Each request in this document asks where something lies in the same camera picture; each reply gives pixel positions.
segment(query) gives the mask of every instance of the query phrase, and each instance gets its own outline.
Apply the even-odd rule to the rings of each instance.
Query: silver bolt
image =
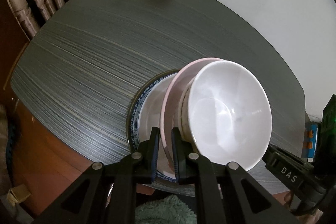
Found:
[[[190,154],[188,155],[188,157],[189,157],[189,159],[191,159],[191,160],[197,160],[198,157],[199,157],[199,155],[198,155],[197,153],[192,152],[192,153],[190,153]]]
[[[132,153],[132,158],[134,158],[135,160],[137,160],[137,159],[139,159],[141,157],[142,157],[142,155],[141,155],[140,152],[134,152],[134,153]]]
[[[238,167],[239,167],[239,164],[234,162],[234,161],[231,161],[231,162],[228,163],[227,166],[229,166],[229,168],[232,169],[232,170],[237,170]]]
[[[92,165],[92,169],[94,169],[94,170],[99,170],[99,169],[101,169],[103,167],[103,164],[101,163],[101,162],[95,162],[95,163],[93,163],[93,165]]]

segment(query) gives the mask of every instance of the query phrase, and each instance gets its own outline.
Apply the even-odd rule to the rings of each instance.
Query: table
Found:
[[[138,89],[203,57],[235,61],[257,77],[271,105],[271,143],[300,156],[302,87],[266,39],[216,0],[70,0],[33,38],[11,86],[54,135],[108,164],[130,153],[126,114]],[[264,166],[249,173],[270,193],[285,191]]]

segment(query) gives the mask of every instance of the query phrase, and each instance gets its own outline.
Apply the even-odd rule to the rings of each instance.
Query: green fluffy fabric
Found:
[[[175,195],[147,202],[135,210],[136,224],[196,224],[196,215]]]

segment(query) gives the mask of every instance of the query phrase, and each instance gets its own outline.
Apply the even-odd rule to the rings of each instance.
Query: tabletop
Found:
[[[203,57],[237,62],[256,76],[271,106],[271,143],[300,156],[302,87],[268,41],[216,0],[70,0],[33,38],[11,86],[54,135],[108,164],[130,153],[126,117],[139,88]],[[286,190],[262,161],[249,173],[272,194]]]

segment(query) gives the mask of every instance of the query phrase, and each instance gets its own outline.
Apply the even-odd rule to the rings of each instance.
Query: blue patterned rim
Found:
[[[138,119],[139,119],[141,107],[147,95],[152,90],[152,88],[157,85],[157,83],[159,83],[160,81],[162,81],[164,78],[168,77],[169,75],[177,73],[178,71],[179,70],[176,69],[176,70],[167,71],[165,73],[157,75],[156,77],[148,81],[134,97],[133,103],[128,112],[128,119],[127,119],[127,124],[126,124],[127,133],[128,133],[127,134],[128,143],[130,145],[132,152],[138,149],[138,146],[140,143],[139,132],[138,132]],[[157,171],[157,177],[159,177],[160,179],[169,181],[169,182],[176,182],[176,179],[172,179],[162,174],[159,171]]]

